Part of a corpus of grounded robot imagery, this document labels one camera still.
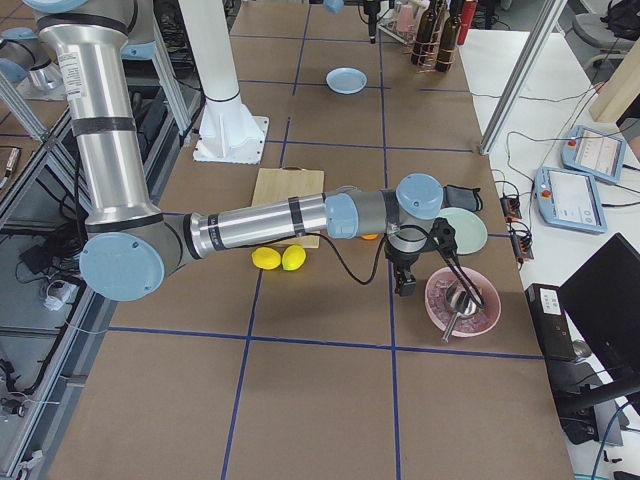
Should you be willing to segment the teach pendant far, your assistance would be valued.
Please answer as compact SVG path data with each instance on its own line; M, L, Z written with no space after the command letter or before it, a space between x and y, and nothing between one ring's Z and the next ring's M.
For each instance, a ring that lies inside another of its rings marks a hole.
M597 180L617 184L626 153L626 141L583 125L574 126L561 150L562 164L593 175Z

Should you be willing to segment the teach pendant near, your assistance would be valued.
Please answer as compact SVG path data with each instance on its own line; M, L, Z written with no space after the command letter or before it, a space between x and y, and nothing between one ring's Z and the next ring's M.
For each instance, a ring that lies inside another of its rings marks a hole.
M534 180L534 198L550 226L590 234L607 230L596 180L591 174L541 167Z

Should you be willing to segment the red cylinder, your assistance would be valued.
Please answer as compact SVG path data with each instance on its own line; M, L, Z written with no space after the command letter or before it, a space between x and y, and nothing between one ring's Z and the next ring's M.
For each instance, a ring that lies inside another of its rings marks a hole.
M470 30L473 23L477 4L477 0L467 0L464 2L460 15L460 30L457 38L458 46L462 46L466 41L468 31Z

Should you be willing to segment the metal ice scoop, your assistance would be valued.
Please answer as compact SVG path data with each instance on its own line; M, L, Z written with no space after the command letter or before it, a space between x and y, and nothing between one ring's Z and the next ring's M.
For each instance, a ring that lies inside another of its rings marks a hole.
M441 337L443 343L448 343L450 336L460 319L470 318L479 313L484 306L473 300L473 297L464 289L460 281L454 281L445 293L446 306L452 313L450 320Z

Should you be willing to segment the dark grey folded cloth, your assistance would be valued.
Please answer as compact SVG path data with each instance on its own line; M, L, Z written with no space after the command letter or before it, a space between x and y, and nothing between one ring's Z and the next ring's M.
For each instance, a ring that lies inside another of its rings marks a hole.
M443 206L461 208L470 212L479 212L484 208L480 196L481 189L446 185L443 188Z

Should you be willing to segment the black computer box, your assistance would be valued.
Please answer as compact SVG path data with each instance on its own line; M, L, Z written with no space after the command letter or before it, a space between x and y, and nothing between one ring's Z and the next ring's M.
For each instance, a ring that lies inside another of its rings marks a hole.
M594 350L571 321L560 299L560 287L531 283L525 290L539 348L546 360L581 363Z

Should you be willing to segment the yellow lemon outer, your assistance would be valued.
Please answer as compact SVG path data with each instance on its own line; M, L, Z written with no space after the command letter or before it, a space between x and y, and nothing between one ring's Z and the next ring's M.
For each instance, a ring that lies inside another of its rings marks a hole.
M281 254L270 247L259 247L251 253L252 263L262 270L273 270L281 265Z

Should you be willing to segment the teach pendant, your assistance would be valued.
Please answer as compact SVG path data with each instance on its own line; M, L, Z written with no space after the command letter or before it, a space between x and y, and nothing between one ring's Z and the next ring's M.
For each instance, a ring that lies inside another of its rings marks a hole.
M562 164L593 175L597 180L617 184L626 153L626 141L583 125L574 126L561 150Z
M550 226L590 234L607 230L596 180L591 174L541 167L534 180L534 198Z

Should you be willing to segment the bamboo cutting board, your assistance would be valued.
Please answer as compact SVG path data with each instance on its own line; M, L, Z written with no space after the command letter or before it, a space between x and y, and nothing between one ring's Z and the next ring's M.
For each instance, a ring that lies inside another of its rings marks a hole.
M260 168L251 205L263 205L324 191L325 172L297 167Z

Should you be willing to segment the white central pillar base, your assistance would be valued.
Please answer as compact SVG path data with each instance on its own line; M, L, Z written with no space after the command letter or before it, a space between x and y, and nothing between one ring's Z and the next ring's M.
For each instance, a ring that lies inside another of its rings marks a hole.
M261 161L269 119L243 103L223 3L179 3L206 104L194 159L256 165Z

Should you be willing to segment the dark wine bottle upper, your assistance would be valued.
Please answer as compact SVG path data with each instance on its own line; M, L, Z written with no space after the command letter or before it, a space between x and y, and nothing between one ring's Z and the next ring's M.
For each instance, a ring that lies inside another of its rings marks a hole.
M419 21L410 57L413 65L419 65L423 61L425 49L433 34L436 18L437 1L431 0Z

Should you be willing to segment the yellow lemon near board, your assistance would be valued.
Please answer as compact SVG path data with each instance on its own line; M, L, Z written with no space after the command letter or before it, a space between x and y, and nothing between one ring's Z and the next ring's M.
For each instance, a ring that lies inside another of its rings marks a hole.
M297 244L288 246L281 257L281 265L285 271L299 270L307 259L306 250Z

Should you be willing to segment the pink cup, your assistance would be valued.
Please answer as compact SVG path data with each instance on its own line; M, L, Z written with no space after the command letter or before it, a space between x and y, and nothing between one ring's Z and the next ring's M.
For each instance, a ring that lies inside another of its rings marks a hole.
M409 33L414 25L414 11L411 4L402 4L399 7L396 18L396 30L400 33Z

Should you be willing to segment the light blue plate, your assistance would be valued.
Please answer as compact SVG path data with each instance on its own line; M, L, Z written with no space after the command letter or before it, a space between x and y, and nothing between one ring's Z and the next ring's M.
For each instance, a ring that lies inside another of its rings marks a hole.
M361 92L367 86L368 78L358 69L339 67L327 73L326 83L334 93L353 95Z

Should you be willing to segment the pink bowl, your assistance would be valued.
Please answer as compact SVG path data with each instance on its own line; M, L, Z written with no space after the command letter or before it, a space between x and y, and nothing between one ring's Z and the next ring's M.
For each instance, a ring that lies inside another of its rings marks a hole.
M488 333L490 330L492 330L496 324L498 323L499 317L501 315L501 301L500 301L500 297L499 294L497 292L497 290L494 288L494 286L491 284L491 282L484 277L482 274L480 274L479 272L471 269L471 268L467 268L467 267L463 267L462 270L464 271L464 273L467 275L467 277L471 280L471 282L478 288L483 300L484 300L484 308L481 311L485 311L487 313L487 315L491 318L491 320L493 321L493 325L492 327L484 332L481 333L480 335L483 335L485 333ZM457 280L457 278L455 277L455 275L453 274L453 272L451 270L449 270L448 268L441 268L440 270L437 270L428 280L426 283L426 287L425 287L425 293L424 293L424 302L425 302L425 308L427 311L427 307L426 307L426 288L429 286L432 286L435 283L436 279L439 278L450 278L453 277L455 280Z

